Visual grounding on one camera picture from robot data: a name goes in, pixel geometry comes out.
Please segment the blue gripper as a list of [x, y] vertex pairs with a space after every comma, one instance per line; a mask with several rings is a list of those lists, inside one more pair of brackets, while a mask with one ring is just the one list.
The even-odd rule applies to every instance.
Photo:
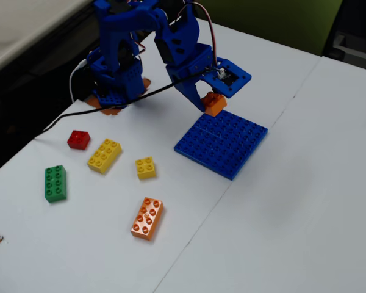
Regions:
[[[167, 73], [172, 82], [197, 74], [213, 65], [213, 51], [210, 45], [196, 44], [193, 53], [180, 65], [167, 65]], [[205, 112], [205, 106], [197, 91], [197, 79], [180, 82], [174, 87], [198, 110]]]

